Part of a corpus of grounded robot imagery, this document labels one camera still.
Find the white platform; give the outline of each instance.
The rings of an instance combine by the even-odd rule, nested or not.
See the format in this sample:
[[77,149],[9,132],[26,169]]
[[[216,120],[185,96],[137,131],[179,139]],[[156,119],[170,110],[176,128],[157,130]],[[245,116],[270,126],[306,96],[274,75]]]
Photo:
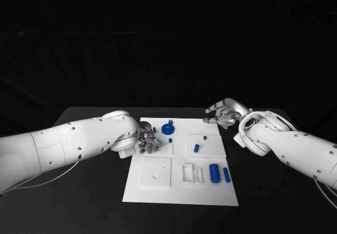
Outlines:
[[[162,133],[162,126],[169,123],[170,119],[173,120],[175,133],[172,135],[165,135]],[[168,144],[163,145],[163,147],[168,148],[165,151],[162,149],[162,152],[156,152],[155,154],[144,153],[140,155],[137,147],[137,154],[133,156],[130,165],[123,201],[238,206],[234,178],[231,177],[231,183],[227,183],[225,181],[224,167],[228,167],[228,163],[224,143],[222,141],[219,142],[219,139],[222,138],[218,125],[204,123],[202,119],[142,118],[140,120],[150,122],[152,126],[156,127],[157,132],[155,135],[160,141]],[[193,155],[193,145],[199,141],[201,155]],[[159,163],[157,165],[155,165],[155,163],[150,164],[153,165],[153,168],[149,171],[144,169],[146,158],[152,158],[157,161],[156,163]],[[157,160],[156,158],[163,158],[163,160],[170,158],[169,185],[168,171],[165,171],[168,167],[159,172],[163,164],[159,162],[160,159]],[[219,165],[222,181],[218,184],[211,182],[209,164],[212,163]],[[183,182],[183,164],[193,164],[193,184]],[[202,168],[202,184],[198,184],[196,168]],[[144,183],[144,178],[147,178],[147,186],[142,184],[142,182]]]

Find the blue object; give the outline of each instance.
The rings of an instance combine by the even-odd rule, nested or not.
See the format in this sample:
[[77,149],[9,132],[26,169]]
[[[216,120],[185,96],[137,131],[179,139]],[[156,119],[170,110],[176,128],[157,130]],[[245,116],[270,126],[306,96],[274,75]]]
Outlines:
[[229,174],[228,174],[228,169],[227,168],[224,168],[224,174],[225,174],[227,182],[229,183],[231,179],[229,179]]
[[221,182],[221,174],[219,174],[219,166],[218,164],[209,165],[209,174],[211,174],[211,182],[219,183]]
[[166,135],[173,134],[173,132],[175,132],[175,125],[173,125],[173,121],[172,121],[172,120],[169,120],[169,123],[163,125],[163,127],[162,127],[162,132],[163,132]]
[[195,146],[195,152],[199,152],[199,145]]

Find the black table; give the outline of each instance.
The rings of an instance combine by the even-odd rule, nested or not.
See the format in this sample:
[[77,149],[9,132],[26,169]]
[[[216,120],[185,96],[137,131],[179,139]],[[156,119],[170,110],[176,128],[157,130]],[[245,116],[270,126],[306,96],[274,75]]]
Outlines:
[[[100,117],[116,110],[140,117],[214,117],[204,108],[72,107],[55,124]],[[288,119],[280,109],[271,110]],[[0,233],[276,233],[336,228],[333,206],[312,178],[284,165],[274,153],[261,157],[234,141],[238,124],[219,128],[240,207],[127,203],[123,194],[131,157],[108,150],[77,165],[52,183],[13,190],[0,198]],[[68,168],[41,175],[42,183]]]

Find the metal robot hand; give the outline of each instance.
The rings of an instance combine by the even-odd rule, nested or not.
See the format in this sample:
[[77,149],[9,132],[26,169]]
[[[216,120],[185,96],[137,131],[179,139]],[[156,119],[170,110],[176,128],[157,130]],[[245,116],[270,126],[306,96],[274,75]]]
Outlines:
[[150,154],[153,151],[157,151],[157,147],[163,146],[162,141],[155,137],[152,124],[146,121],[140,122],[140,154],[143,154],[147,150]]
[[227,98],[206,109],[206,113],[216,111],[215,118],[205,118],[205,123],[219,124],[225,129],[242,120],[252,109],[247,108],[237,100]]

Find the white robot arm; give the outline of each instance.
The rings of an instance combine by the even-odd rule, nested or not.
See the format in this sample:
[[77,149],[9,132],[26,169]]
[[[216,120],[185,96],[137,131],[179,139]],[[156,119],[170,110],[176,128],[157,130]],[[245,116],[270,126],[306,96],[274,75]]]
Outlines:
[[317,181],[337,189],[337,145],[309,133],[297,131],[276,113],[252,111],[238,101],[227,98],[206,113],[216,111],[215,118],[204,119],[225,129],[240,121],[235,141],[257,155],[273,150],[281,162]]
[[85,160],[107,149],[126,158],[162,147],[152,125],[137,124],[126,111],[0,138],[0,194],[36,175]]

